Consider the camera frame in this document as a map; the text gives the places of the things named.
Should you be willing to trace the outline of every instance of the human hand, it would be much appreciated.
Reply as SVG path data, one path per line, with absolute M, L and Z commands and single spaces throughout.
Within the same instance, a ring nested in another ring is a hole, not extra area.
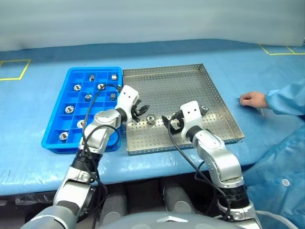
M 242 106 L 251 106 L 255 108 L 269 108 L 265 99 L 265 94 L 260 92 L 249 92 L 242 94 L 239 100 Z

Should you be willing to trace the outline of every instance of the perforated metal tray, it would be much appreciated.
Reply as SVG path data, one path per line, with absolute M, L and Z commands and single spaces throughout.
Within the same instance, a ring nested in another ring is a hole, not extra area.
M 146 115 L 140 122 L 127 125 L 127 151 L 130 155 L 174 149 L 161 115 L 170 118 L 182 104 L 192 100 L 210 109 L 202 118 L 203 127 L 226 143 L 244 138 L 203 64 L 126 69 L 123 70 L 123 80 L 124 84 L 139 92 L 140 105 L 150 105 L 147 115 L 154 114 L 157 118 L 155 125 L 146 123 Z M 175 140 L 181 148 L 192 147 L 189 141 L 178 135 Z

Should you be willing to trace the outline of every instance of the person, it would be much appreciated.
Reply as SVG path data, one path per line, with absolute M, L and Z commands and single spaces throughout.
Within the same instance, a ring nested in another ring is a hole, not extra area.
M 305 78 L 280 90 L 249 92 L 240 96 L 242 106 L 272 109 L 279 115 L 305 115 Z M 247 193 L 255 209 L 280 215 L 305 228 L 305 125 L 273 146 L 244 172 Z M 263 228 L 287 228 L 259 215 Z

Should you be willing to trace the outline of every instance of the white cable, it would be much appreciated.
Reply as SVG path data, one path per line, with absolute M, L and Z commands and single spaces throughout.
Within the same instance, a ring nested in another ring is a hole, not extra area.
M 273 214 L 269 211 L 256 211 L 257 214 L 260 214 L 260 215 L 265 215 L 265 216 L 269 216 L 269 217 L 272 217 L 282 223 L 284 223 L 289 229 L 299 229 L 296 225 L 294 225 L 291 221 L 289 221 L 288 219 L 282 217 L 282 216 L 279 216 L 279 215 L 276 215 L 276 214 Z

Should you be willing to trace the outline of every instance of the white backdrop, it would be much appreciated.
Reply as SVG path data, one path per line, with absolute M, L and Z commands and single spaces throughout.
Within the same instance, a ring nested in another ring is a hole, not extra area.
M 201 38 L 301 45 L 305 0 L 0 0 L 0 51 Z

